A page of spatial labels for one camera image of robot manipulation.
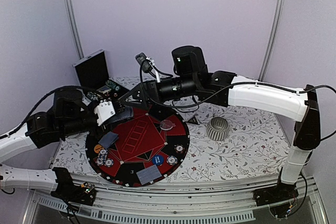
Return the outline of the spread blue chips pile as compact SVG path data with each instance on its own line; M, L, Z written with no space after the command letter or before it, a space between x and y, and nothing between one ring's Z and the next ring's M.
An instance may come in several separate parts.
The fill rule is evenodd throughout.
M98 157L96 159L96 164L98 166L102 166L105 164L106 160L108 157L108 151L105 149L101 149L100 152L98 153Z

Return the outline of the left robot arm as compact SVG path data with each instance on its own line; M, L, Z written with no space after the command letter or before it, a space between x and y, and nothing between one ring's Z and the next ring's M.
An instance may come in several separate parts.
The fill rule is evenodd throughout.
M100 99L85 104L85 91L99 94ZM92 88L56 88L44 95L17 127L1 135L1 162L78 133L98 130L123 110L119 101L112 101ZM32 170L1 165L1 190L12 188L41 189L67 200L90 193L89 189L76 186L65 168Z

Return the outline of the blue white chip stack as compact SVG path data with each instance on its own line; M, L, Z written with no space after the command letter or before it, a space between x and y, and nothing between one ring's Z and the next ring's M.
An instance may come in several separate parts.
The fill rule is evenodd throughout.
M168 156L167 159L166 159L166 162L169 165L176 165L178 163L178 159L175 156Z

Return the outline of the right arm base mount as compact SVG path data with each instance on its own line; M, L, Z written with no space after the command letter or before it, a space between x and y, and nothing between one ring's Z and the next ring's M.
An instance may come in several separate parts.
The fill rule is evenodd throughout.
M253 191L253 199L257 206L266 206L286 201L284 204L270 207L271 214L276 218L286 218L290 215L293 203L299 196L295 186L272 186Z

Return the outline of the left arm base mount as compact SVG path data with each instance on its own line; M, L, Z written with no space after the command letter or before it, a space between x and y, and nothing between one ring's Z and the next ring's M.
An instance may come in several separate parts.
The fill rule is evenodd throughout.
M56 175L57 187L50 193L51 196L66 202L93 206L97 194L94 184L85 182L75 185L66 168L55 167L52 171Z

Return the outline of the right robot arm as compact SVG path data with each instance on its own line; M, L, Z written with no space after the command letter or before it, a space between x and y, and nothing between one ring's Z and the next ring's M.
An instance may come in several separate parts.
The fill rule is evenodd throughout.
M312 151L323 141L316 87L292 89L239 76L210 73L200 47L182 46L172 51L174 77L141 81L120 98L125 105L165 106L168 100L195 95L200 103L244 106L280 114L295 122L295 135L275 186L254 191L254 198L282 201L297 194L296 182Z

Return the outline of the blue playing card deck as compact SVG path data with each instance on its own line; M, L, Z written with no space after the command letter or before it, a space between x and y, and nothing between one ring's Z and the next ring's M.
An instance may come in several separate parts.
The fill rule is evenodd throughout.
M115 114L111 118L107 119L103 124L109 125L115 122L128 120L128 119L133 118L133 116L134 116L133 107L126 106L124 111L122 111L121 113Z

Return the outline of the single blue white chip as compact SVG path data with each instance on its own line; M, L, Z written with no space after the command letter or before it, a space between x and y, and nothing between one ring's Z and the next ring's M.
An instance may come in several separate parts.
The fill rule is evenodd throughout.
M106 167L112 167L113 164L114 164L114 161L113 161L112 159L109 159L109 158L106 159L105 162L104 162L104 165L105 165Z

